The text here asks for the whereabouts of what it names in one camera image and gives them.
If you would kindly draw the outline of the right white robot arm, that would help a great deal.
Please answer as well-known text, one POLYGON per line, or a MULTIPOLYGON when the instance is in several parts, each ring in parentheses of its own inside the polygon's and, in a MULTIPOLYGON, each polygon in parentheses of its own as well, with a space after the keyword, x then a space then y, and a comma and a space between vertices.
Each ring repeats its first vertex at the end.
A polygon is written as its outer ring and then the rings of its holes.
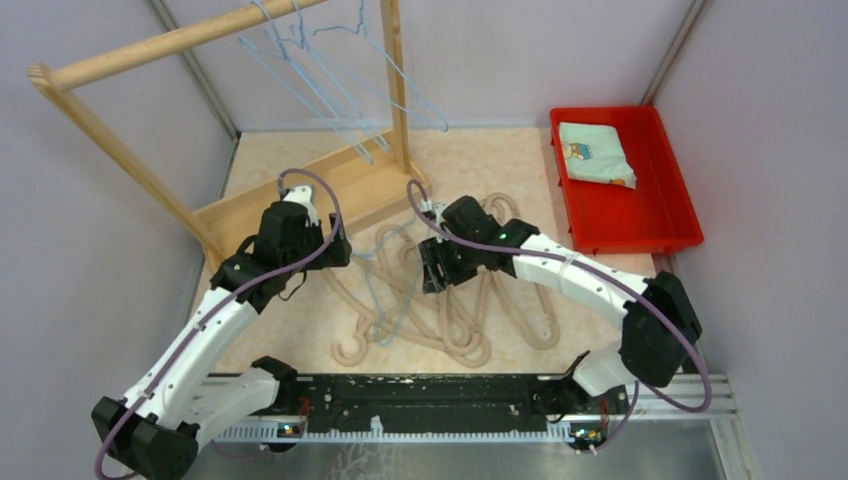
POLYGON ((415 209, 436 234, 419 245, 425 292, 444 291, 481 270, 500 272, 569 297, 620 331, 567 371, 563 398, 572 410, 588 412, 603 393, 634 381, 664 388, 693 353, 702 328, 675 275, 609 267, 520 219, 500 224, 470 196, 449 205, 422 200, 415 209))

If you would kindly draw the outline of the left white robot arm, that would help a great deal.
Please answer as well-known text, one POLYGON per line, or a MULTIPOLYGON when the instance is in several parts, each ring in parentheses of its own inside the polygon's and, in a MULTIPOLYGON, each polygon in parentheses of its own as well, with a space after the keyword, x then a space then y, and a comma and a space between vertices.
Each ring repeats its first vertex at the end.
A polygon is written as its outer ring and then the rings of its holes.
POLYGON ((350 262, 351 247, 339 212, 325 237, 309 185, 281 188, 247 237, 210 280, 191 320, 148 372, 118 399, 101 398, 92 420, 103 461, 118 461, 132 476, 181 479, 198 453, 243 418, 266 409, 301 413, 306 398, 296 370, 271 357, 255 361, 234 383, 201 396, 199 387, 230 344, 281 298, 294 275, 350 262))

